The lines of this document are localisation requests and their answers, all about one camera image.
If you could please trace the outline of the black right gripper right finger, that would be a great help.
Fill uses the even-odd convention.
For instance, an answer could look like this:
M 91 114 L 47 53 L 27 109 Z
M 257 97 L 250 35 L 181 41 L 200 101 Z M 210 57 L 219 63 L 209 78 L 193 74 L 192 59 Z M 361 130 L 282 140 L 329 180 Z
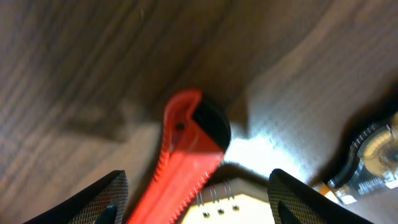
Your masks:
M 267 194 L 275 223 L 369 223 L 282 169 L 271 172 Z

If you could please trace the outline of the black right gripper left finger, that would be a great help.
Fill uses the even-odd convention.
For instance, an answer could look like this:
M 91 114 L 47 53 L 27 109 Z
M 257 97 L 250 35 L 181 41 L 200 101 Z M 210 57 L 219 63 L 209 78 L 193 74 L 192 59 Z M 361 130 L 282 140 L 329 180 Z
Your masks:
M 128 200 L 124 170 L 114 170 L 27 223 L 122 223 Z

